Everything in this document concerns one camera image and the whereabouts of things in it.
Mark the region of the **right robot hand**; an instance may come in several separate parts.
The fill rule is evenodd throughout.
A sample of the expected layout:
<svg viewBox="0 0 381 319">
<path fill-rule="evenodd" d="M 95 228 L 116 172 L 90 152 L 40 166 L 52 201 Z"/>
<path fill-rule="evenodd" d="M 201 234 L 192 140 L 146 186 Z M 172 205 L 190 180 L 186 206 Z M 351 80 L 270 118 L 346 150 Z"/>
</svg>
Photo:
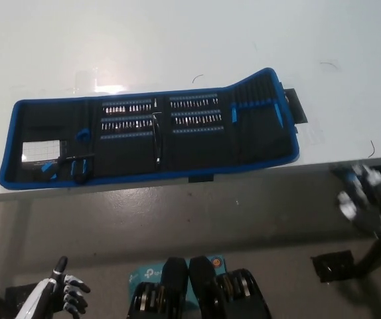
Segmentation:
<svg viewBox="0 0 381 319">
<path fill-rule="evenodd" d="M 331 173 L 343 183 L 337 194 L 337 207 L 353 227 L 381 237 L 381 173 L 364 164 L 342 165 Z"/>
</svg>

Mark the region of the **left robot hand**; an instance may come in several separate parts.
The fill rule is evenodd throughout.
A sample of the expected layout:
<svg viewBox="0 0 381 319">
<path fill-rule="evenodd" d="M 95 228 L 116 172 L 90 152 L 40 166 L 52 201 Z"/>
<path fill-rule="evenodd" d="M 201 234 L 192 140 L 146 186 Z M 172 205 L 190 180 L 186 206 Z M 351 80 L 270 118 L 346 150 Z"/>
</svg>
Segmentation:
<svg viewBox="0 0 381 319">
<path fill-rule="evenodd" d="M 65 273 L 67 264 L 68 258 L 60 257 L 50 276 L 37 283 L 28 295 L 17 318 L 52 318 L 59 311 L 79 318 L 86 313 L 88 303 L 84 295 L 90 293 L 90 288 L 79 278 Z"/>
</svg>

